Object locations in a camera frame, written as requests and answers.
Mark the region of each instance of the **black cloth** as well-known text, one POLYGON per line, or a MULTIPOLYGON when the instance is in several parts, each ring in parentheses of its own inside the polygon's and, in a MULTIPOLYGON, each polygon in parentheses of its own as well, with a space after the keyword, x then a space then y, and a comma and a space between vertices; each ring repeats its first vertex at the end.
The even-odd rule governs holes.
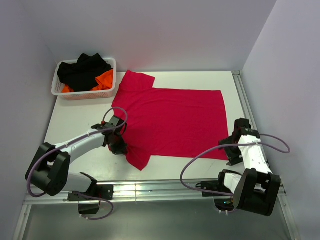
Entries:
POLYGON ((74 64, 62 62, 57 75, 61 83, 68 85, 75 92, 85 92, 98 86, 96 77, 111 69, 98 53, 93 56, 83 53, 74 64))

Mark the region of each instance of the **wall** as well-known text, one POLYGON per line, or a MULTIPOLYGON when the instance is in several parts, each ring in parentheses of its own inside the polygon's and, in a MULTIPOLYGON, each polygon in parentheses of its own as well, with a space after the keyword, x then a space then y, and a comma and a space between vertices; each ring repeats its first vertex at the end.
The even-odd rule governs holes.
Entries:
POLYGON ((0 239, 12 239, 26 193, 26 171, 44 139, 55 62, 22 5, 0 6, 0 239))
POLYGON ((276 0, 21 0, 56 61, 120 70, 241 70, 276 0))
POLYGON ((260 132, 292 153, 267 151, 303 239, 320 239, 320 2, 278 0, 243 69, 260 132))

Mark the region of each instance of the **orange cloth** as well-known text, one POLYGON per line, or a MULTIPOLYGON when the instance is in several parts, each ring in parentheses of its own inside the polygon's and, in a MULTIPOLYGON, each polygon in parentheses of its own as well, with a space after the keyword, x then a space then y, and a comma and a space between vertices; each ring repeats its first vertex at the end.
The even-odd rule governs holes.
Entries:
MULTIPOLYGON (((98 86, 92 88, 90 91, 100 91, 100 90, 108 90, 112 88, 112 84, 114 81, 114 70, 106 71, 104 74, 97 76, 95 78, 96 82, 99 84, 98 86)), ((68 85, 65 85, 62 89, 62 93, 73 93, 74 90, 70 88, 68 85)))

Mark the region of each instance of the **gray floor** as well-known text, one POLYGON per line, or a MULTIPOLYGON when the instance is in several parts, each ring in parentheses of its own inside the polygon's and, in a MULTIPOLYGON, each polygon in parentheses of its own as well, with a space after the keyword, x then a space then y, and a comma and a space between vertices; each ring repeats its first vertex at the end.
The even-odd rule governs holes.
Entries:
POLYGON ((220 215, 212 199, 123 202, 98 221, 79 218, 76 204, 35 205, 29 219, 24 240, 290 239, 279 204, 266 217, 240 210, 220 215))

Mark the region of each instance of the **pile of clothes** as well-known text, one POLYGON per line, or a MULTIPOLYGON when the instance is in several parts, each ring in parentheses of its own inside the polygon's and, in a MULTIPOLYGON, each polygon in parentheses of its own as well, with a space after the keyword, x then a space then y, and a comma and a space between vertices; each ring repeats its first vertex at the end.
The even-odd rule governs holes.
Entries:
POLYGON ((62 93, 99 91, 112 88, 114 70, 98 53, 83 53, 74 64, 62 62, 57 75, 65 85, 62 93))

